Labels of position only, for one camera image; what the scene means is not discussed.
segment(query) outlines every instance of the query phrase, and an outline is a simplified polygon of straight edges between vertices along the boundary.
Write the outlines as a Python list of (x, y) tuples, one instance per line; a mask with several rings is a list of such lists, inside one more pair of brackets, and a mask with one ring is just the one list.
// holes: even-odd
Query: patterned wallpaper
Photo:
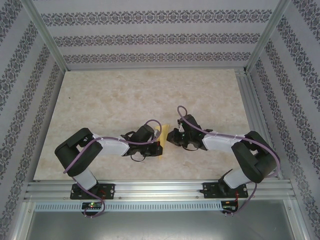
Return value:
[(18, 0), (0, 1), (0, 240), (9, 238), (63, 79)]
[(68, 67), (244, 67), (278, 0), (35, 0)]
[(312, 239), (320, 239), (319, 6), (293, 0), (250, 73)]

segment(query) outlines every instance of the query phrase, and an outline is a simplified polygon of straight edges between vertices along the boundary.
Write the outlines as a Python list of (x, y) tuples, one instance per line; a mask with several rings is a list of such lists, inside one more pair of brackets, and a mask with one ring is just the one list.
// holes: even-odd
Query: aluminum frame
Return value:
[(42, 19), (40, 13), (38, 12), (33, 0), (21, 0), (21, 3), (28, 13), (29, 17), (31, 18), (33, 24), (35, 25), (36, 29), (40, 33), (44, 43), (50, 50), (51, 54), (53, 55), (55, 61), (59, 65), (60, 69), (63, 73), (69, 71), (68, 65), (61, 54), (54, 38), (50, 34), (44, 20)]
[[(112, 202), (167, 202), (167, 201), (208, 201), (200, 190), (203, 183), (217, 180), (164, 180), (164, 181), (99, 181), (113, 183)], [(70, 201), (70, 191), (74, 181), (37, 181), (27, 186), (24, 202), (61, 202)], [(247, 184), (248, 194), (254, 189), (253, 183)], [(290, 180), (267, 178), (259, 183), (252, 200), (290, 200), (296, 199)], [(228, 201), (234, 198), (211, 198), (212, 201)]]
[(266, 27), (263, 30), (263, 33), (261, 34), (261, 37), (259, 38), (254, 50), (252, 51), (246, 66), (244, 67), (246, 74), (250, 73), (251, 70), (255, 67), (260, 54), (264, 50), (267, 42), (269, 41), (273, 31), (276, 29), (277, 24), (285, 13), (290, 2), (290, 0), (279, 0), (270, 17), (270, 20), (268, 21)]
[(35, 202), (22, 203), (17, 222), (10, 239), (25, 240), (27, 238), (31, 220), (35, 211), (35, 206)]
[[(264, 116), (262, 114), (261, 107), (258, 104), (258, 97), (250, 75), (244, 72), (235, 71), (235, 76), (238, 81), (238, 86), (240, 89), (240, 94), (242, 97), (244, 110), (248, 118), (250, 129), (260, 133), (265, 141), (270, 146), (273, 146), (266, 122), (264, 120)], [(278, 178), (280, 180), (284, 179), (281, 172), (278, 173)], [(307, 226), (303, 219), (297, 199), (284, 199), (283, 204), (291, 225), (294, 238), (296, 240), (309, 240), (310, 235), (308, 233)]]

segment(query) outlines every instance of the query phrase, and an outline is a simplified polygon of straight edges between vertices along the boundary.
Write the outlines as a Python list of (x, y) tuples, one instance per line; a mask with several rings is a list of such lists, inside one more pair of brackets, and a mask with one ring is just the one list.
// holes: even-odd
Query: yellow object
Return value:
[[(165, 144), (167, 141), (167, 136), (168, 136), (168, 131), (169, 131), (169, 124), (165, 124), (165, 125), (161, 125), (162, 127), (162, 132), (158, 138), (158, 140), (160, 141), (160, 146), (162, 147), (162, 154), (164, 154), (164, 150), (165, 150)], [(160, 126), (156, 126), (154, 129), (160, 131)]]

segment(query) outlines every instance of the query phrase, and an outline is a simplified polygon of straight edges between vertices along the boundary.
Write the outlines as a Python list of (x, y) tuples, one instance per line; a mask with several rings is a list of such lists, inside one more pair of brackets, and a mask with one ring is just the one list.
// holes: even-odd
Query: enclosure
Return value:
[[(320, 0), (0, 4), (1, 239), (320, 239)], [(113, 199), (85, 219), (56, 147), (81, 128), (171, 131), (178, 105), (203, 129), (258, 132), (277, 177), (248, 183), (232, 217), (231, 198), (201, 192), (239, 167), (232, 153), (99, 156), (90, 169)]]

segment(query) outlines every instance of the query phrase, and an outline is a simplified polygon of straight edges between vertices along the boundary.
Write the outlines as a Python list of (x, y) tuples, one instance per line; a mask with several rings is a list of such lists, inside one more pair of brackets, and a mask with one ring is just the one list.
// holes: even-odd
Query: beige marble surface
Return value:
[[(86, 127), (101, 136), (136, 131), (149, 119), (177, 127), (177, 106), (188, 109), (203, 129), (243, 134), (249, 125), (235, 73), (225, 70), (108, 70), (65, 74), (34, 176), (69, 180), (55, 148)], [(98, 180), (218, 179), (238, 166), (232, 153), (186, 151), (166, 142), (162, 159), (134, 162), (100, 156), (90, 165)]]

